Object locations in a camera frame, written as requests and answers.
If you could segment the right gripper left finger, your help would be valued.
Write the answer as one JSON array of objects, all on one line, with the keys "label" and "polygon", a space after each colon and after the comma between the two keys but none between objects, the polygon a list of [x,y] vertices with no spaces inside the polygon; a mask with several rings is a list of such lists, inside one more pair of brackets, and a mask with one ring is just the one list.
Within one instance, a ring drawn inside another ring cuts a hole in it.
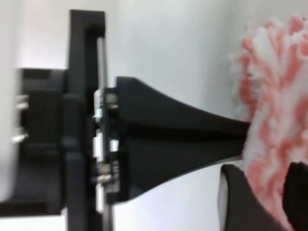
[{"label": "right gripper left finger", "polygon": [[241,169],[222,165],[218,187],[221,231],[291,231],[280,224],[257,200]]}]

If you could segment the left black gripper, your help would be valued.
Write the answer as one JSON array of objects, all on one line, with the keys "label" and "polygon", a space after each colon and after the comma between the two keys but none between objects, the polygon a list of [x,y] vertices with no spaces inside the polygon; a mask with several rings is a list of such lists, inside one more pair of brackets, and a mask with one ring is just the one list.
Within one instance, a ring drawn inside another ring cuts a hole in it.
[{"label": "left black gripper", "polygon": [[23,68],[17,98],[19,134],[13,193],[2,218],[59,215],[70,231],[111,231],[111,208],[98,212],[96,186],[103,177],[94,157],[101,126],[100,70],[105,53],[103,11],[70,11],[66,69]]}]

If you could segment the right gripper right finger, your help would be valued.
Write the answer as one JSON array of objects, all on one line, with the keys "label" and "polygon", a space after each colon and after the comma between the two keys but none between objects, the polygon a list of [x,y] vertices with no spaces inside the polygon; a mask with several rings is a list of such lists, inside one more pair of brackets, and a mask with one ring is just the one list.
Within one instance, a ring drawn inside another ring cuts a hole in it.
[{"label": "right gripper right finger", "polygon": [[292,163],[285,178],[283,209],[296,231],[308,229],[308,166]]}]

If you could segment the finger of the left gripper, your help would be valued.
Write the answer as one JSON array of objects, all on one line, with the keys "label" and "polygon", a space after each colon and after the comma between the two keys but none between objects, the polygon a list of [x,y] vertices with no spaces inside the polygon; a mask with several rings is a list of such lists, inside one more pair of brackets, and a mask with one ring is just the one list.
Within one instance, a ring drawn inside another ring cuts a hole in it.
[{"label": "finger of the left gripper", "polygon": [[175,100],[134,77],[116,79],[119,144],[153,141],[195,146],[243,146],[249,123]]},{"label": "finger of the left gripper", "polygon": [[155,141],[126,139],[119,144],[118,202],[134,199],[169,180],[238,157],[243,139]]}]

